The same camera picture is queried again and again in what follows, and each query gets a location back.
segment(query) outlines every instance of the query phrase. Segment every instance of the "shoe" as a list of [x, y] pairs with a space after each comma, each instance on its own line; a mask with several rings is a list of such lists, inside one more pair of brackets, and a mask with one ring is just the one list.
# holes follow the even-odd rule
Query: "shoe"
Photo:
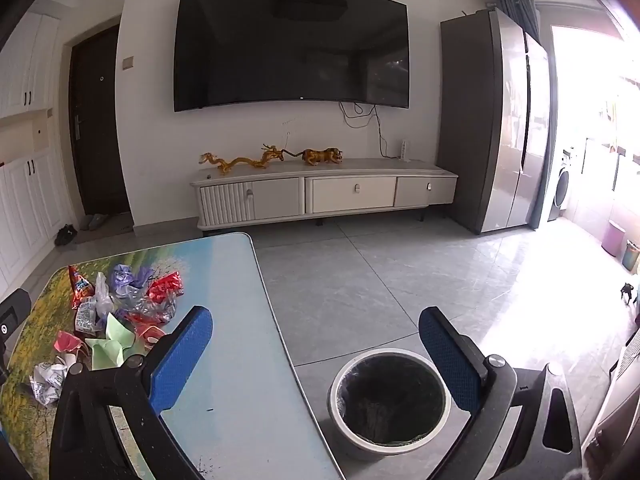
[[57, 246], [67, 245], [76, 237], [77, 234], [78, 231], [76, 231], [76, 229], [71, 224], [67, 224], [63, 228], [61, 228], [60, 231], [58, 231], [54, 243]]
[[95, 214], [89, 222], [89, 231], [95, 231], [106, 222], [107, 218], [109, 218], [109, 215], [101, 215], [100, 213]]
[[94, 219], [94, 215], [84, 215], [82, 217], [82, 220], [80, 221], [80, 225], [79, 228], [81, 231], [88, 231], [89, 230], [89, 224], [91, 223], [91, 220]]

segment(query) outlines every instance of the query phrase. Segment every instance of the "tv stand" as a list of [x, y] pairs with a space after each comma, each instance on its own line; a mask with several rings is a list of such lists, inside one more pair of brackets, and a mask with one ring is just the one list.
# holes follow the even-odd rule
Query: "tv stand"
[[200, 170], [191, 183], [198, 203], [198, 228], [243, 225], [451, 203], [457, 175], [433, 164], [387, 158], [348, 158], [341, 164], [308, 166], [271, 162], [260, 170], [236, 166]]

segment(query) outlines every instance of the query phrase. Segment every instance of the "pink trash bin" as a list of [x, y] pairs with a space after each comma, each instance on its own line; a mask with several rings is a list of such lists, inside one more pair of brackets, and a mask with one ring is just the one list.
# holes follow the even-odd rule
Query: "pink trash bin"
[[624, 241], [625, 230], [615, 222], [609, 220], [609, 225], [602, 238], [602, 248], [611, 254], [611, 256], [618, 256]]

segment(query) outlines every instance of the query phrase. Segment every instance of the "refrigerator door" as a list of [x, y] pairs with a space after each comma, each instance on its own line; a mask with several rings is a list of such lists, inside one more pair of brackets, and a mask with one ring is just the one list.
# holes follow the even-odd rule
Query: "refrigerator door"
[[522, 170], [527, 114], [527, 62], [524, 34], [506, 14], [498, 15], [502, 45], [502, 116], [500, 146], [482, 232], [507, 227]]
[[549, 131], [549, 63], [546, 51], [526, 34], [529, 67], [529, 121], [524, 164], [507, 227], [527, 224], [538, 196]]

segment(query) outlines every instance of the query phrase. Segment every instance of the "door handle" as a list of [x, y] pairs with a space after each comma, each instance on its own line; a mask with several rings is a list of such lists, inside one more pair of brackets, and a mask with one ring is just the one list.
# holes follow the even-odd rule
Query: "door handle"
[[78, 114], [74, 115], [74, 130], [76, 131], [76, 140], [80, 140], [80, 119]]

